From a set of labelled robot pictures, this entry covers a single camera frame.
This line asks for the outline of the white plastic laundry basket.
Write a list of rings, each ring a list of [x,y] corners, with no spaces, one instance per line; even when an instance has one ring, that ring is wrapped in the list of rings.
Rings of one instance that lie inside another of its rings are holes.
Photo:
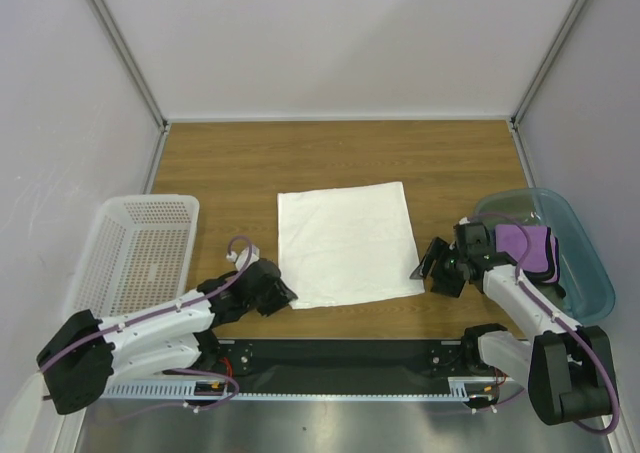
[[[199,211],[195,197],[180,194],[127,195],[104,202],[63,317],[86,309],[98,318],[119,316],[184,294]]]

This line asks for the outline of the purple towel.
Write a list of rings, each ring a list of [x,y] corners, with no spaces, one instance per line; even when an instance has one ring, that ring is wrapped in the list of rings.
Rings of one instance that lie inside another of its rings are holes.
[[[548,226],[498,224],[495,227],[496,250],[521,263],[527,278],[537,287],[549,287],[560,298],[566,291],[560,285],[559,243]]]

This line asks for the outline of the aluminium frame rail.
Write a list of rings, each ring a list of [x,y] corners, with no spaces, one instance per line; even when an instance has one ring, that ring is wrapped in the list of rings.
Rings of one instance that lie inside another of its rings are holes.
[[[505,378],[508,384],[499,391],[489,393],[473,393],[459,379],[453,382],[446,395],[405,395],[405,396],[303,396],[303,395],[257,395],[244,394],[238,382],[230,374],[210,372],[208,376],[187,376],[176,373],[158,373],[121,383],[108,388],[102,395],[104,399],[144,399],[144,400],[187,400],[189,402],[217,400],[222,397],[224,389],[237,390],[241,400],[338,400],[338,401],[453,401],[468,402],[484,400],[497,403],[519,390],[519,385],[512,379]]]

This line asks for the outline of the clear blue plastic tray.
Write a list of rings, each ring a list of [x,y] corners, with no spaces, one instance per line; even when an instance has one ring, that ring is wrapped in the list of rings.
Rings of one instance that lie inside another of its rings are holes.
[[[583,324],[595,324],[611,313],[615,291],[581,222],[569,203],[544,188],[509,190],[489,195],[476,204],[476,215],[489,213],[492,228],[507,215],[526,226],[546,226],[557,239],[559,282],[556,291],[542,290],[564,311]]]

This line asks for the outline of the white towel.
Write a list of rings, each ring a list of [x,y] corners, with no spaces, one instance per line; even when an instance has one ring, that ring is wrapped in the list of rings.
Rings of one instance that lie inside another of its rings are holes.
[[[280,193],[278,266],[295,310],[419,295],[418,250],[401,182]]]

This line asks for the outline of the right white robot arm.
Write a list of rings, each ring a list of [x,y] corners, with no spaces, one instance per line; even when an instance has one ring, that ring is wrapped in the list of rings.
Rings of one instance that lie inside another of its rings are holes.
[[[526,274],[524,264],[533,241],[529,228],[516,224],[524,248],[514,252],[498,240],[496,230],[477,219],[461,219],[454,240],[432,239],[411,273],[432,280],[434,293],[457,297],[466,284],[500,306],[525,334],[520,341],[498,324],[467,329],[460,361],[471,374],[494,368],[527,392],[546,425],[572,422],[592,432],[587,420],[607,416],[600,429],[615,431],[620,417],[610,341],[598,326],[584,326],[557,308]]]

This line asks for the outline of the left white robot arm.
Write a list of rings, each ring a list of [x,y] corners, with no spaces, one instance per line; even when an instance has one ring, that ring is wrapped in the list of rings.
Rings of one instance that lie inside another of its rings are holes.
[[[69,415],[134,379],[169,370],[211,372],[220,361],[214,328],[250,311],[268,317],[297,298],[277,265],[259,258],[138,312],[98,318],[78,311],[36,362],[55,411]]]

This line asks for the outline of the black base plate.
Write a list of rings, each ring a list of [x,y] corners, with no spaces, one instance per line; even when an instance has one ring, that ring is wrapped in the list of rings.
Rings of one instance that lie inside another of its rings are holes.
[[[272,396],[446,395],[457,379],[493,394],[508,384],[467,359],[459,340],[221,340],[199,366],[230,374],[244,394]]]

